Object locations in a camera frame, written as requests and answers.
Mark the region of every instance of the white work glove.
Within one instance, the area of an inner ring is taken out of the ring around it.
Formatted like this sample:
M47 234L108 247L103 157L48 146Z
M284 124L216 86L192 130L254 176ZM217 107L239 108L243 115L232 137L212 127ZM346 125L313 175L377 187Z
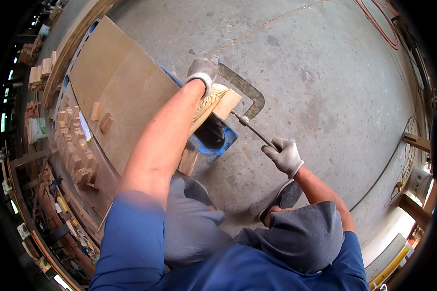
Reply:
M262 146L261 150L275 163L277 169L288 175L288 179L293 179L296 172L304 164L298 153L296 143L292 139L281 137L274 137L272 143L278 149L281 149L280 153L267 145Z
M210 59L195 59L188 70L188 78L185 84L193 79L201 79L205 84L205 92L202 98L210 93L212 84L219 74L219 57L213 55Z

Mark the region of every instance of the leg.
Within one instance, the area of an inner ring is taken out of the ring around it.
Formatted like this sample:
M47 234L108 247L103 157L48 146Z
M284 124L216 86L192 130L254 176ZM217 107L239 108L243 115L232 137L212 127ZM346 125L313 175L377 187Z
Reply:
M289 192L295 196L299 186L293 182L285 188L280 195ZM325 201L299 209L283 209L271 204L265 210L261 220L266 221L269 229L243 229L235 237L235 243L262 250L303 274L318 272L332 264L344 241L340 213L334 202Z
M194 199L185 196L185 182L176 179L170 184L165 219L165 264L170 268L203 261L214 251L227 246L232 238L218 229L225 219L222 211L211 211L208 199L199 189Z

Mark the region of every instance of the shoe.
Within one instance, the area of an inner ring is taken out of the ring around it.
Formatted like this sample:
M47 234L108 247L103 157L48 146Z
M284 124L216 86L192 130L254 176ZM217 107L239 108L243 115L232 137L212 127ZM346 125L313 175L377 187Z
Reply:
M278 191L276 198L264 210L259 213L259 219L265 225L264 220L272 206L278 205L280 208L290 208L300 199L303 190L293 179L286 182Z
M190 183L185 188L185 197L197 200L205 204L205 206L213 206L215 209L217 209L209 197L209 192L207 192L207 189L198 180Z

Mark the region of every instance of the white bucket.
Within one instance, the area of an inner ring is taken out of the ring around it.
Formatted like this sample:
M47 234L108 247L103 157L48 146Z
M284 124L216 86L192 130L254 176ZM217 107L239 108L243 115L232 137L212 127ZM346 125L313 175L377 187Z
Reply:
M27 141L29 144L33 144L37 140L47 137L47 128L44 118L29 118L27 122Z
M432 182L432 174L414 167L406 184L406 189L424 204Z

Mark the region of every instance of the forearm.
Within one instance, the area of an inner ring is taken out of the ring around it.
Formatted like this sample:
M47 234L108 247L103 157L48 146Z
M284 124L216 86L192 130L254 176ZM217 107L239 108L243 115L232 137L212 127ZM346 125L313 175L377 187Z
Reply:
M129 156L119 191L144 192L166 207L170 179L204 91L201 80L192 80L157 112Z
M324 201L335 202L342 218L343 231L355 231L355 223L343 199L316 177L307 167L301 166L294 176L294 180L301 187L310 204Z

